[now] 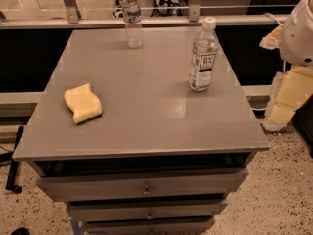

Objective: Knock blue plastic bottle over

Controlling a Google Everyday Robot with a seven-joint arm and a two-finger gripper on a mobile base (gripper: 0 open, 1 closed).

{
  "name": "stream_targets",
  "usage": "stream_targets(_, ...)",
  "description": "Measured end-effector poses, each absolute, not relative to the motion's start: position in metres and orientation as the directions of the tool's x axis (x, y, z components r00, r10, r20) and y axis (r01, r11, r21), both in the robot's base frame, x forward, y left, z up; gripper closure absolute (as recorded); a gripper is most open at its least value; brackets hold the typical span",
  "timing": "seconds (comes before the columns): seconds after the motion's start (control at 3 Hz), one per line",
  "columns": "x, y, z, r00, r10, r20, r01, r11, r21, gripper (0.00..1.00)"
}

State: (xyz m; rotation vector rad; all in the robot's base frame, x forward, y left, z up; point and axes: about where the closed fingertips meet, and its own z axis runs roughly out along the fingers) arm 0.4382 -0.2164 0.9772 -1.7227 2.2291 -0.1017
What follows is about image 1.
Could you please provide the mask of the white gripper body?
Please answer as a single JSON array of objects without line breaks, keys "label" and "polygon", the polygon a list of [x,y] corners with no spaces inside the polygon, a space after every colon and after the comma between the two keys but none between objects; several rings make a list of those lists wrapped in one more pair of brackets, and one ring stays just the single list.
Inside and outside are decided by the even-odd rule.
[{"label": "white gripper body", "polygon": [[280,55],[293,65],[313,65],[313,13],[308,4],[298,4],[284,22]]}]

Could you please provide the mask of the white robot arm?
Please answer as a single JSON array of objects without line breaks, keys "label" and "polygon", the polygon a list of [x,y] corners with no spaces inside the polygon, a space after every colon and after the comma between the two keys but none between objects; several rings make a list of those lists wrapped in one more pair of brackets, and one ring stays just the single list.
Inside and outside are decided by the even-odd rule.
[{"label": "white robot arm", "polygon": [[262,38],[264,49],[278,49],[284,70],[272,81],[263,127],[278,132],[313,95],[313,0],[300,0],[284,23]]}]

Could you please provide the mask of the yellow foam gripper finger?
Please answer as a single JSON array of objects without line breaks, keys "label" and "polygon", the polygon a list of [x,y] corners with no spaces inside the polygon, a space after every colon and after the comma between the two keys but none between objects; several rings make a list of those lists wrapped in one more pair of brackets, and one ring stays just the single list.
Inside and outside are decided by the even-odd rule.
[{"label": "yellow foam gripper finger", "polygon": [[312,67],[292,65],[286,73],[277,72],[272,81],[263,127],[267,131],[280,131],[312,95]]},{"label": "yellow foam gripper finger", "polygon": [[259,46],[268,50],[279,48],[281,43],[281,33],[282,27],[278,25],[269,34],[262,38]]}]

